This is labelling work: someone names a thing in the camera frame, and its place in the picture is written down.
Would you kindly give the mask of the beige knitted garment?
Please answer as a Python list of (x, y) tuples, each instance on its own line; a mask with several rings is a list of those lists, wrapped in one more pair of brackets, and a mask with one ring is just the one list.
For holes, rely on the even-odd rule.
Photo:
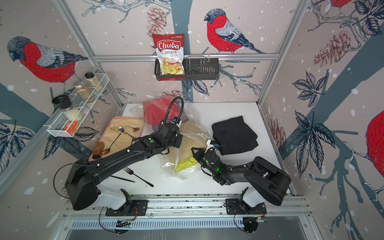
[(183, 140), (180, 148), (170, 148), (167, 163), (177, 167), (178, 163), (192, 157), (191, 148), (207, 147), (207, 141), (211, 140), (209, 134), (204, 128), (198, 126), (195, 122), (187, 121), (181, 125), (180, 133)]

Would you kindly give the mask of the clear plastic vacuum bag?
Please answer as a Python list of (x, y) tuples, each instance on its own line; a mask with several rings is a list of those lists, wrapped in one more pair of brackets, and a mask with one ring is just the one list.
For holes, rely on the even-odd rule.
[(164, 152), (161, 158), (161, 167), (169, 177), (186, 180), (200, 171), (198, 161), (193, 157), (192, 148), (207, 147), (207, 141), (212, 138), (199, 120), (199, 115), (193, 104), (181, 97), (162, 96), (142, 103), (139, 107), (130, 110), (134, 115), (144, 117), (149, 133), (159, 130), (161, 123), (179, 120), (181, 140), (176, 147)]

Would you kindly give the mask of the black trousers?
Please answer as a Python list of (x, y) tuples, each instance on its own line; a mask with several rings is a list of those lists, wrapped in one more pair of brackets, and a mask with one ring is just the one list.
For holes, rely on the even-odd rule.
[(258, 135), (245, 123), (243, 116), (214, 123), (212, 130), (223, 156), (249, 152), (259, 145)]

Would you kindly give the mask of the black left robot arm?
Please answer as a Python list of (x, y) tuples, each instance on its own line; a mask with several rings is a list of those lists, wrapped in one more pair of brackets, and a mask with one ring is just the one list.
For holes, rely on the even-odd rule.
[(94, 204), (102, 195), (97, 185), (114, 173), (171, 147), (179, 148), (182, 138), (178, 125), (166, 123), (159, 131), (140, 137), (131, 146), (106, 158), (87, 163), (75, 162), (65, 182), (73, 209), (80, 211)]

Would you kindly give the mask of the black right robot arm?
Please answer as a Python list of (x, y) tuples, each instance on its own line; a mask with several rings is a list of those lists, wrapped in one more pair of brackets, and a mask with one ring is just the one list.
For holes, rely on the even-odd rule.
[(249, 183), (261, 195), (264, 201), (280, 206), (291, 184), (291, 177), (262, 157), (243, 165), (224, 164), (216, 154), (216, 149), (210, 147), (191, 148), (193, 157), (215, 182), (224, 185)]

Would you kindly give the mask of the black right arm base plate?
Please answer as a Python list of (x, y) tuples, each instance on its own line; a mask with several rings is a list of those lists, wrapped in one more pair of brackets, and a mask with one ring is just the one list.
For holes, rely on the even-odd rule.
[(248, 206), (240, 199), (226, 199), (224, 205), (227, 215), (266, 215), (267, 210), (264, 203), (255, 207)]

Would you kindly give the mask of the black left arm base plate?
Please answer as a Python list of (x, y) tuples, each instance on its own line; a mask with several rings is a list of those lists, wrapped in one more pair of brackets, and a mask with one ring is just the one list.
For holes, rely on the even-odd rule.
[(148, 203), (148, 200), (129, 200), (118, 210), (107, 209), (106, 217), (145, 216), (148, 208)]

